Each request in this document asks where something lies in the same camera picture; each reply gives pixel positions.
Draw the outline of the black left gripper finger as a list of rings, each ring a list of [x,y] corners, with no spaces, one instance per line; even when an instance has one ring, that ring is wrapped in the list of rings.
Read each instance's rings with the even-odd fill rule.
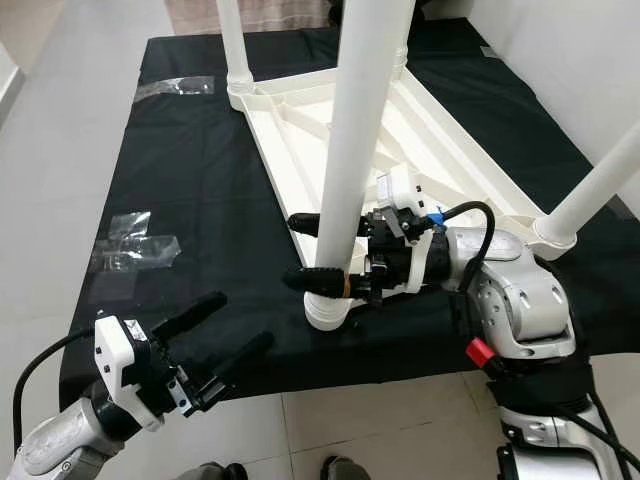
[[[250,369],[253,362],[259,360],[271,347],[274,346],[275,335],[270,332],[262,332],[244,343],[233,355],[225,358],[212,370],[209,380],[201,388],[198,388],[195,397],[197,411],[209,411],[216,403],[225,401],[230,392],[236,388],[237,381],[242,378],[244,372]]]
[[[178,315],[168,317],[168,319],[157,324],[152,329],[154,339],[159,340],[159,342],[166,342],[166,340],[189,332],[189,330],[200,325],[202,321],[205,321],[207,317],[227,305],[227,302],[227,294],[220,291],[211,291],[204,294],[204,296],[198,297],[187,310],[179,312]]]

